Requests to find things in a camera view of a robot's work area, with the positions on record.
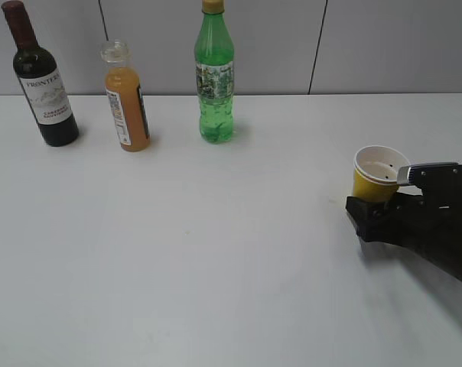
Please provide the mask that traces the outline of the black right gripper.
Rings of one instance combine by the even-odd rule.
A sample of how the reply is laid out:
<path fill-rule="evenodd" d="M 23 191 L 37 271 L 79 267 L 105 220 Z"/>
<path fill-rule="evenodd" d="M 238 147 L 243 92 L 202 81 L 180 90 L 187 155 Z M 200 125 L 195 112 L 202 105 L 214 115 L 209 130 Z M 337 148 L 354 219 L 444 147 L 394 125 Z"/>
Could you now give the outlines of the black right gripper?
<path fill-rule="evenodd" d="M 462 264 L 462 164 L 400 167 L 396 183 L 421 194 L 397 193 L 390 202 L 346 198 L 356 235 L 366 243 L 406 248 L 434 264 Z"/>

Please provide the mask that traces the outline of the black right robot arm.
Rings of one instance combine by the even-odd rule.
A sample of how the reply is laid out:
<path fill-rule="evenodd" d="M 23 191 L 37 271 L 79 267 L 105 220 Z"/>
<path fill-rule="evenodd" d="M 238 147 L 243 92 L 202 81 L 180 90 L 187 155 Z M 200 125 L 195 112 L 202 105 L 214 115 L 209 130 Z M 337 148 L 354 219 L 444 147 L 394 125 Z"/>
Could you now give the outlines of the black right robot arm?
<path fill-rule="evenodd" d="M 394 193 L 384 203 L 347 197 L 357 236 L 406 248 L 462 281 L 462 164 L 404 166 L 397 183 L 421 194 Z"/>

